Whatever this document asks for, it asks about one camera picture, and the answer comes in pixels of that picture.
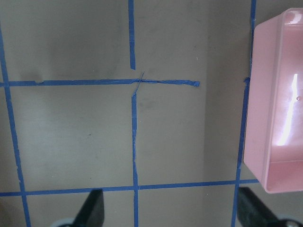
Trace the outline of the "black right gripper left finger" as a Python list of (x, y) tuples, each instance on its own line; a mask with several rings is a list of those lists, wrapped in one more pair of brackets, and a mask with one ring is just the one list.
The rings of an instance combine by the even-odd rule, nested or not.
[(105, 220), (103, 190), (92, 190), (79, 213), (71, 224), (72, 227), (102, 227)]

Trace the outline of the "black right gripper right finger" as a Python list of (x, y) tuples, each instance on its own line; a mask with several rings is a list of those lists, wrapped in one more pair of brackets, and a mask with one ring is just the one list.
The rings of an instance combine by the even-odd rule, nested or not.
[(249, 187), (238, 189), (237, 218), (243, 227), (301, 227), (303, 225), (293, 219), (278, 218)]

